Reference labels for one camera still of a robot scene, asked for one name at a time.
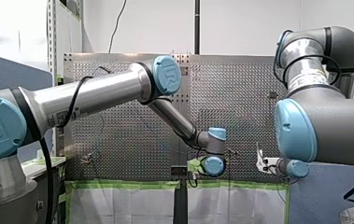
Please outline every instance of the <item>green tape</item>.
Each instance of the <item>green tape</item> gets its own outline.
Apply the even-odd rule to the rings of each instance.
[[[65,215],[66,215],[66,224],[69,224],[69,216],[70,216],[70,208],[71,208],[71,199],[72,199],[72,195],[74,193],[74,189],[71,187],[71,185],[66,184],[65,183],[65,199],[66,199],[66,211],[65,211]]]
[[[289,224],[290,223],[290,186],[287,186],[287,190],[285,192],[285,195],[286,195],[285,201],[287,202],[287,204],[285,204],[284,221],[285,221],[285,224]]]
[[[73,189],[177,189],[177,181],[136,182],[123,180],[67,181]]]
[[[58,196],[58,203],[63,203],[66,201],[65,194]]]
[[[235,189],[269,189],[277,190],[277,184],[271,183],[255,183],[255,182],[245,182],[245,181],[228,181],[228,180],[199,180],[198,189],[211,189],[219,187],[231,187]],[[284,190],[286,187],[284,185],[278,184],[279,190]]]

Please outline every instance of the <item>industrial robot arm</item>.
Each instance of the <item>industrial robot arm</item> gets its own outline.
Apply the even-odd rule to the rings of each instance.
[[[17,148],[42,140],[45,132],[53,127],[63,127],[68,121],[97,113],[115,105],[138,100],[148,105],[188,145],[203,147],[207,156],[202,160],[207,175],[219,176],[225,169],[223,159],[226,131],[210,128],[198,132],[167,98],[179,90],[181,72],[179,65],[168,56],[160,56],[142,63],[132,63],[129,69],[103,77],[84,77],[80,82],[65,84],[40,91],[23,88],[0,91],[0,210],[11,211],[24,200],[26,209],[33,215],[24,223],[35,222],[35,188],[33,180],[27,182],[17,159]],[[50,170],[50,158],[46,159]],[[52,178],[49,195],[52,193]],[[47,223],[51,221],[48,202]],[[21,223],[21,216],[0,217],[0,222]]]
[[[0,134],[13,132],[0,141],[0,159],[13,154],[17,147],[42,139],[48,129],[136,99],[148,105],[187,144],[206,148],[211,156],[205,158],[203,168],[209,175],[217,176],[225,167],[222,155],[226,131],[210,128],[208,132],[197,132],[169,100],[160,98],[176,93],[180,84],[178,64],[171,57],[161,56],[133,63],[126,72],[85,77],[80,82],[45,90],[2,90]]]
[[[282,81],[288,87],[287,99],[276,105],[282,155],[354,165],[354,99],[347,99],[350,89],[330,84],[353,86],[348,82],[354,74],[354,33],[342,27],[286,32],[276,64],[285,69]]]

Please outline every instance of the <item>metal post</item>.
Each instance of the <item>metal post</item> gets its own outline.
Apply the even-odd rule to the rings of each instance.
[[[194,11],[194,54],[200,54],[200,0],[196,0]]]

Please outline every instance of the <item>wire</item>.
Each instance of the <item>wire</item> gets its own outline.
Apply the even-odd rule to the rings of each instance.
[[[110,51],[112,50],[112,45],[113,45],[113,38],[115,37],[116,32],[118,31],[118,27],[119,27],[119,20],[120,20],[120,16],[123,13],[125,7],[127,4],[127,0],[124,0],[123,3],[123,7],[121,8],[121,11],[119,13],[118,18],[116,19],[116,26],[115,26],[115,30],[113,31],[112,37],[110,37],[110,44],[109,44],[109,51],[107,53],[110,53]]]
[[[75,108],[75,102],[76,102],[76,100],[78,98],[78,92],[80,91],[80,87],[83,85],[83,83],[87,79],[90,79],[90,78],[93,78],[93,77],[92,76],[86,76],[83,79],[81,79],[80,82],[78,83],[77,89],[75,90],[75,93],[74,93],[74,95],[72,97],[71,103],[69,104],[68,111],[66,112],[65,120],[64,120],[63,123],[61,123],[59,126],[57,126],[57,128],[63,128],[69,123],[69,120],[72,117],[72,112],[74,111],[74,108]]]
[[[84,78],[82,78],[82,79],[80,80],[80,82],[79,82],[78,85],[77,85],[77,88],[75,89],[75,93],[74,93],[74,95],[72,96],[72,100],[71,100],[71,103],[69,104],[68,111],[66,112],[64,122],[61,123],[59,126],[57,126],[57,128],[63,128],[63,127],[65,127],[65,126],[69,123],[69,120],[71,119],[72,113],[74,112],[74,109],[75,109],[75,103],[76,103],[76,100],[77,100],[77,98],[78,98],[78,93],[79,93],[79,91],[80,91],[81,86],[82,86],[88,79],[94,78],[93,75],[94,75],[99,69],[102,69],[102,70],[106,71],[108,74],[110,74],[110,70],[109,70],[109,69],[106,69],[106,68],[103,67],[103,66],[98,66],[98,67],[92,72],[92,75],[91,75],[91,76],[86,76],[86,77],[84,77]]]
[[[289,70],[295,63],[297,63],[297,62],[299,62],[299,61],[301,61],[302,59],[305,59],[305,58],[322,58],[322,59],[327,59],[327,60],[331,61],[331,62],[336,66],[337,73],[336,73],[336,77],[335,77],[334,80],[330,83],[330,85],[332,86],[334,83],[336,83],[336,82],[339,80],[339,78],[340,78],[342,72],[341,72],[339,63],[338,63],[335,59],[333,59],[333,58],[331,58],[331,57],[329,57],[329,56],[326,56],[326,55],[322,55],[322,54],[308,54],[308,55],[300,56],[300,57],[294,59],[292,62],[290,62],[290,63],[285,67],[284,73],[283,73],[283,75],[282,75],[282,83],[284,84],[284,86],[285,86],[286,88],[288,88],[288,83],[287,83],[286,80],[285,80],[286,77],[287,77],[287,72],[288,72],[288,70]]]
[[[292,30],[286,30],[282,33],[281,37],[279,38],[279,41],[277,43],[277,47],[276,47],[276,56],[275,59],[273,60],[273,75],[275,76],[275,78],[279,81],[282,82],[281,78],[279,77],[279,74],[276,71],[276,60],[279,57],[279,48],[281,47],[282,41],[284,40],[285,36],[289,33],[293,33]]]
[[[194,178],[193,180],[194,180],[194,185],[191,183],[191,176],[190,173],[188,173],[188,183],[192,188],[196,189],[199,186],[199,183],[197,181],[197,178]]]
[[[42,147],[43,156],[45,157],[46,163],[46,174],[48,176],[48,210],[46,214],[46,224],[51,224],[53,220],[53,194],[54,194],[54,180],[52,176],[52,168],[51,168],[51,158],[48,149],[48,144],[44,138],[39,140],[40,146]]]

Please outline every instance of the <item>gray panel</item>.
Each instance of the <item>gray panel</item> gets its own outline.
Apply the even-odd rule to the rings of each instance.
[[[353,187],[354,166],[310,164],[309,176],[290,187],[290,223],[340,223],[339,214],[354,207],[343,199]]]
[[[256,143],[266,157],[278,157],[274,107],[285,94],[272,75],[272,57],[197,56],[190,61],[191,120],[198,130],[225,128],[226,147],[239,152],[229,161],[232,179],[269,181],[255,166]],[[278,94],[269,98],[269,92]]]
[[[52,85],[52,76],[42,71],[21,63],[15,63],[0,58],[0,90],[23,87],[30,91],[37,91]],[[52,130],[46,134],[46,142],[49,150],[52,149]],[[36,151],[40,149],[39,143],[33,143],[19,148],[19,159],[21,162],[29,161],[36,157]]]
[[[65,82],[79,81],[98,66],[113,73],[125,71],[137,61],[157,55],[72,54],[66,55]],[[94,76],[106,74],[97,70]],[[169,180],[171,129],[147,106],[137,101],[118,105],[74,122],[65,129],[68,179]],[[84,158],[92,154],[91,163]]]

